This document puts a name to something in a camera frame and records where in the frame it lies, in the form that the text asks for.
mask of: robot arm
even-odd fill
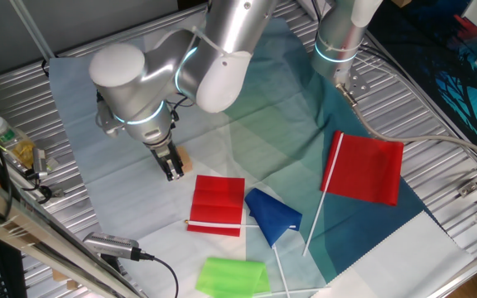
[[[349,77],[358,45],[382,0],[344,0],[320,24],[312,64],[335,83]],[[108,46],[91,61],[89,74],[100,97],[99,121],[110,136],[122,128],[147,146],[168,180],[183,176],[171,140],[164,100],[184,94],[208,113],[239,96],[255,45],[278,0],[212,0],[205,32],[174,31],[143,54],[128,44]]]

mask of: blue fabric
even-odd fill
[[[307,240],[334,131],[368,133],[335,86],[314,71],[300,39],[281,19],[268,24],[241,94],[225,112],[238,123],[230,127],[234,159],[303,214],[300,233]],[[423,210],[428,212],[404,180],[396,207],[328,194],[309,246],[325,281]],[[248,257],[254,252],[248,242]]]
[[[249,216],[257,220],[270,248],[288,228],[299,231],[303,215],[271,195],[254,188],[246,195],[245,201],[250,210]]]

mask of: red cloth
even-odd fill
[[[190,220],[216,224],[240,224],[244,202],[244,178],[198,175]],[[189,225],[188,231],[240,236],[240,228],[209,228]]]
[[[403,148],[401,142],[336,131],[321,191],[396,206]]]

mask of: white rod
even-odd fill
[[[319,292],[324,290],[330,290],[329,287],[324,288],[316,288],[316,289],[305,289],[305,290],[290,290],[288,293],[290,294],[299,294],[299,293],[308,293],[308,292]],[[253,298],[261,298],[261,297],[270,297],[270,296],[277,296],[277,295],[285,295],[285,291],[273,292],[273,293],[260,293],[253,295]]]
[[[303,257],[306,256],[306,251],[308,250],[308,246],[311,244],[312,234],[314,233],[314,229],[316,228],[316,223],[318,221],[318,217],[320,216],[321,206],[323,205],[323,200],[325,199],[326,194],[327,192],[325,191],[323,192],[323,195],[321,196],[320,205],[318,206],[318,210],[316,211],[316,217],[314,218],[314,223],[312,223],[311,233],[308,234],[308,239],[306,240],[305,249],[303,249]]]
[[[285,286],[285,292],[287,293],[287,298],[290,298],[290,293],[288,293],[287,279],[285,274],[282,272],[281,260],[279,260],[279,254],[277,253],[277,248],[273,244],[273,252],[275,253],[275,258],[277,259],[277,265],[279,266],[279,272],[281,273],[282,284]]]
[[[314,229],[316,228],[316,223],[318,221],[318,217],[320,216],[321,206],[323,205],[323,200],[325,199],[325,195],[327,194],[327,189],[329,188],[330,178],[332,177],[332,173],[335,170],[336,161],[338,160],[338,153],[340,153],[341,141],[344,139],[344,134],[340,135],[340,139],[338,140],[338,146],[336,147],[335,159],[332,161],[332,167],[329,171],[329,176],[327,176],[327,182],[325,183],[325,191],[321,196],[320,205],[318,206],[318,210],[316,211],[316,216],[314,217],[314,222],[312,223],[311,233],[308,234],[308,239],[306,240],[305,249],[303,249],[303,257],[306,256],[306,250],[308,246],[311,244],[312,234],[314,233]]]
[[[186,224],[207,227],[207,228],[258,228],[258,224],[240,224],[240,223],[205,223],[194,220],[186,220]],[[296,228],[295,225],[291,225],[288,228]]]

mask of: wooden block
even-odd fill
[[[391,0],[393,3],[397,4],[399,7],[405,7],[408,5],[412,0]]]
[[[62,273],[58,272],[57,270],[55,269],[52,269],[53,270],[53,280],[54,281],[65,281],[65,280],[68,280],[69,277],[63,275]]]
[[[79,288],[79,283],[73,280],[68,280],[67,283],[65,284],[65,287],[67,290],[76,290]]]
[[[183,172],[188,173],[192,171],[192,161],[190,161],[189,153],[187,153],[187,150],[183,146],[177,147],[176,150],[178,151],[178,155],[180,155],[181,162],[183,162],[183,166],[181,167]]]

